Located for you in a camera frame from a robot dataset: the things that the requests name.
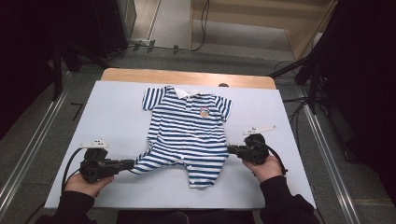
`embroidered patch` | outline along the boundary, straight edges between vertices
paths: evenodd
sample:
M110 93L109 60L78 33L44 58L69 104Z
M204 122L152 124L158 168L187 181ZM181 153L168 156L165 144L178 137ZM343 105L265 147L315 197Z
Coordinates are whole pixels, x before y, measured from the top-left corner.
M201 117L206 118L209 116L209 108L207 107L202 107L200 110Z

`person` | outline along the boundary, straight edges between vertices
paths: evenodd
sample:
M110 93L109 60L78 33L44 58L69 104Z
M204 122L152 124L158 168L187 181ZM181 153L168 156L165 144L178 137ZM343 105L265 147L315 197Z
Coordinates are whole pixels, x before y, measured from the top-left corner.
M250 161L242 161L246 167L256 176L265 199L265 207L260 215L265 224L319 224L314 215L314 207L303 196L292 196L286 177L282 175L279 160L274 156L268 156L265 163L257 165ZM64 194L61 197L58 209L53 217L42 216L36 224L94 224L87 212L94 204L94 198L100 190L111 183L114 176L100 179L94 183L88 183L81 174L72 175L67 181ZM175 212L163 220L161 224L186 224L189 218Z

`black sleeve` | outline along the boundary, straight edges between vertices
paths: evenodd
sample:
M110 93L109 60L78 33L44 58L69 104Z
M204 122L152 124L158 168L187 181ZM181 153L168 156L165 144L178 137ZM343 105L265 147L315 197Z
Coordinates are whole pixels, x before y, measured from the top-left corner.
M96 224L96 221L87 217L87 212L93 207L94 201L95 199L87 194L65 191L55 216L42 216L35 224Z
M286 177L279 175L260 184L265 207L260 215L265 224L319 224L314 207L303 196L292 196Z

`striped baby romper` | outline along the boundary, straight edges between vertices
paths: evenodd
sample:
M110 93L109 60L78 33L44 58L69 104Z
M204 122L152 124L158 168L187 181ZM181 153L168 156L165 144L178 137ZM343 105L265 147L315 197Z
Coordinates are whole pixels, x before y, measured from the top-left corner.
M149 149L135 159L132 172L180 164L188 171L190 188L213 186L229 156L222 122L231 106L231 100L201 91L146 89L143 109L152 111Z

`short sleeve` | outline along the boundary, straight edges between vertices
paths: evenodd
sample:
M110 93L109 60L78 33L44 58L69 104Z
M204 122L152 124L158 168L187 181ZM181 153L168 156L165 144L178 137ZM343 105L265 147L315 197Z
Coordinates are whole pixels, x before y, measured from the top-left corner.
M145 95L143 96L143 109L152 110L156 105L158 105L166 93L166 87L162 89L147 88Z
M232 105L233 101L220 96L216 97L216 108L220 112L222 120L227 121L228 117L230 117Z

